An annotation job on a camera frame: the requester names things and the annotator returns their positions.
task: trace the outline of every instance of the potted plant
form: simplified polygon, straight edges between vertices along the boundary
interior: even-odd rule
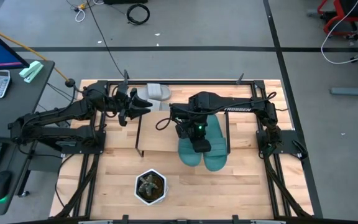
[[[136,177],[135,196],[146,205],[161,202],[167,190],[167,179],[154,169]]]

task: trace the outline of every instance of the hexagonal pot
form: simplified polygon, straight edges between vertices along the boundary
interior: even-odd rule
[[[158,189],[152,189],[152,195],[148,196],[145,192],[139,192],[139,187],[142,185],[141,177],[144,179],[149,175],[153,175],[153,183]],[[162,202],[168,192],[167,178],[154,169],[149,169],[141,175],[138,175],[135,180],[135,196],[146,205],[152,205],[157,202]]]

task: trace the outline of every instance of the white cable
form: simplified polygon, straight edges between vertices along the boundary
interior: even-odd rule
[[[94,4],[104,4],[103,0],[102,0],[102,3],[97,3],[99,0],[93,0],[93,3]]]
[[[81,12],[84,14],[84,17],[82,17],[82,19],[78,20],[78,15],[80,15]],[[82,21],[84,21],[84,19],[85,19],[85,11],[82,9],[78,9],[77,15],[75,16],[75,22],[82,22]]]
[[[346,19],[351,13],[352,11],[356,8],[356,6],[358,5],[358,0],[357,2],[354,4],[353,8],[349,11],[349,13],[347,13],[347,15],[345,17],[343,17],[343,19],[341,19],[332,29],[331,31],[329,31],[329,34],[327,35],[326,39],[324,40],[322,46],[321,46],[321,53],[323,54],[324,58],[327,60],[327,62],[329,63],[332,63],[332,64],[335,64],[335,65],[343,65],[343,64],[346,64],[346,63],[350,63],[350,62],[354,62],[354,61],[357,61],[358,58],[355,58],[353,60],[349,60],[349,61],[346,61],[346,62],[332,62],[330,61],[324,54],[324,51],[323,51],[323,47],[324,47],[324,44],[326,44],[329,36],[331,35],[331,33],[335,30],[335,28],[344,20]]]

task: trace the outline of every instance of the red chair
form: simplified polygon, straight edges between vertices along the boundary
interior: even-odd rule
[[[318,14],[320,14],[320,18],[326,21],[326,25],[324,26],[324,32],[326,34],[329,34],[331,29],[339,22],[341,19],[343,19],[354,7],[357,0],[334,0],[334,6],[335,11],[331,12],[324,12],[321,9],[323,6],[327,3],[328,0],[323,0],[323,2],[320,4],[320,6],[317,8]],[[347,29],[340,30],[342,26],[342,23],[347,22],[347,25],[350,27],[347,27]],[[348,38],[354,38],[355,40],[358,39],[358,26],[356,24],[358,22],[358,4],[354,8],[354,10],[349,14],[348,17],[346,17],[341,24],[339,24],[335,31],[331,33],[331,35],[343,35]]]

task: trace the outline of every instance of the desk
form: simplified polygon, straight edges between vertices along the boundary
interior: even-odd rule
[[[18,117],[26,113],[35,111],[55,62],[46,61],[42,62],[42,64],[44,68],[30,84],[24,82],[23,78],[19,76],[20,70],[11,70],[12,83],[8,88],[6,96],[0,99],[0,141],[8,145],[0,161],[0,172],[7,169],[7,165],[15,149],[15,145],[9,142],[10,133],[7,129],[7,124],[15,121]],[[21,147],[25,152],[29,152],[31,148],[32,144],[29,144],[27,147]],[[22,173],[28,167],[29,162],[30,160],[27,159],[26,155],[18,151],[14,153],[9,168],[9,171],[12,172],[11,186],[9,187],[7,200],[4,203],[0,203],[0,215],[6,213],[13,196],[17,192],[17,186],[21,180]]]
[[[96,81],[83,80],[81,86]],[[286,108],[280,80],[264,82],[267,93],[277,92],[277,96],[271,102],[275,103],[277,108]],[[169,87],[172,90],[172,97],[168,102],[177,103],[186,103],[189,96],[200,91],[212,91],[220,96],[248,98],[252,95],[251,90],[242,85]],[[282,129],[291,129],[288,112],[278,111],[277,114],[278,125]],[[106,120],[106,147],[99,160],[91,219],[120,220],[123,215],[129,215],[131,220],[231,220],[235,214],[238,214],[240,219],[273,217],[264,162],[258,157],[255,136],[257,120],[254,114],[229,113],[231,153],[226,166],[218,172],[208,171],[203,162],[196,167],[184,165],[175,152],[177,136],[163,139],[163,136],[167,138],[172,130],[165,134],[161,132],[151,139],[148,130],[154,132],[154,125],[145,124],[154,123],[156,116],[156,113],[150,113],[142,117],[139,149],[145,151],[144,157],[140,157],[134,149],[139,119],[128,121],[126,127],[121,127],[116,118]],[[87,124],[87,121],[71,123],[73,128]],[[150,145],[155,141],[159,143],[155,143],[155,146]],[[82,158],[82,155],[73,156],[61,169],[57,189],[64,202],[71,198],[77,188]],[[288,190],[307,212],[313,213],[301,162],[290,155],[282,154],[280,158]],[[134,184],[137,175],[151,168],[166,176],[169,191],[163,202],[146,206],[134,196]],[[80,215],[84,212],[87,193],[85,190]],[[283,203],[277,189],[276,193],[280,214],[283,215]],[[55,196],[50,215],[57,214],[61,209],[62,206]]]

